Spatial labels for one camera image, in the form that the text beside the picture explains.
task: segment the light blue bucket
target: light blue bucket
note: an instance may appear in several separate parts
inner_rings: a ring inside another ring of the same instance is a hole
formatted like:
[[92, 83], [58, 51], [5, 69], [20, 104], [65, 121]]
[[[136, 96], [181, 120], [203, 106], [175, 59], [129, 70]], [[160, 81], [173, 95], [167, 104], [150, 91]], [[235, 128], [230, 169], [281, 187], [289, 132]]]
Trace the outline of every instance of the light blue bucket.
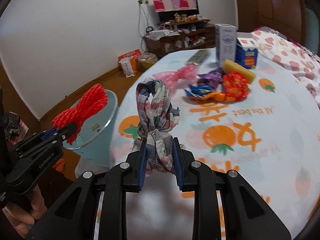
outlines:
[[105, 91], [108, 95], [107, 105], [84, 122], [72, 145], [64, 141], [63, 147], [96, 164], [110, 168], [109, 147], [118, 112], [118, 98], [114, 92]]

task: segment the knotted plaid fabric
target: knotted plaid fabric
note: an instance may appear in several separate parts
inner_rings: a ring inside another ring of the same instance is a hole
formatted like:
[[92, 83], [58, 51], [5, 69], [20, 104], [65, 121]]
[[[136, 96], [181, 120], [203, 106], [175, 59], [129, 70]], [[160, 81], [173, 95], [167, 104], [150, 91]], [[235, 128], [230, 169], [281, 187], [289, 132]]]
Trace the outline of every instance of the knotted plaid fabric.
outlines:
[[179, 108], [174, 109], [170, 103], [168, 87], [161, 80], [147, 80], [137, 85], [137, 108], [140, 122], [133, 151], [140, 149], [142, 140], [147, 138], [147, 168], [174, 174], [172, 136], [170, 132], [180, 118]]

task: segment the silver bolt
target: silver bolt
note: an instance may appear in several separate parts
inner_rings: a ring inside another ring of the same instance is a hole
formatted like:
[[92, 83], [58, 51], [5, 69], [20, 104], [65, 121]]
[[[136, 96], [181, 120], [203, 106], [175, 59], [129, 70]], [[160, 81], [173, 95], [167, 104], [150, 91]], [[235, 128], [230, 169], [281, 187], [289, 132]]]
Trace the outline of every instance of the silver bolt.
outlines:
[[201, 166], [201, 162], [194, 161], [191, 163], [192, 167], [199, 168]]
[[85, 179], [88, 179], [88, 178], [90, 178], [92, 176], [92, 172], [91, 171], [86, 171], [84, 174], [83, 174], [83, 177], [85, 178]]
[[229, 171], [228, 174], [229, 174], [230, 177], [233, 177], [233, 178], [235, 178], [236, 176], [238, 176], [238, 172], [236, 172], [236, 171], [234, 171], [234, 170]]
[[120, 168], [121, 169], [127, 169], [127, 168], [129, 168], [130, 167], [130, 164], [129, 163], [121, 163], [120, 164]]

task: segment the pink plastic bag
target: pink plastic bag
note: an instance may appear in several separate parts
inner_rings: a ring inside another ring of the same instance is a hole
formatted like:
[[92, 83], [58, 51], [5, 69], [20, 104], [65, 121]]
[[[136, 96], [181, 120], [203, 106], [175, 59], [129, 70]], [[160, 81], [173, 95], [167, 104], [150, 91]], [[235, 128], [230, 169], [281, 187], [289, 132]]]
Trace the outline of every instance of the pink plastic bag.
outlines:
[[154, 79], [162, 80], [167, 87], [169, 88], [170, 95], [173, 95], [176, 90], [176, 85], [178, 84], [179, 79], [181, 80], [190, 80], [194, 82], [196, 80], [197, 65], [188, 64], [184, 67], [178, 69], [177, 71], [164, 71], [154, 74]]

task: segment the yellow block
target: yellow block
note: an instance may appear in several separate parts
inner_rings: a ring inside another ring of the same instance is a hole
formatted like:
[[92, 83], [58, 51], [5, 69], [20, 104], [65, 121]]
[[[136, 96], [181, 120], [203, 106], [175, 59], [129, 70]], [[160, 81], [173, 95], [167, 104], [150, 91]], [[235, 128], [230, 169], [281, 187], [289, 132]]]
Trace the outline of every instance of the yellow block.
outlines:
[[230, 59], [226, 59], [224, 65], [222, 67], [224, 73], [229, 74], [231, 71], [237, 71], [242, 74], [247, 82], [251, 84], [253, 80], [256, 78], [256, 75], [252, 73], [250, 70], [245, 69], [244, 67], [240, 66], [239, 64], [231, 61]]

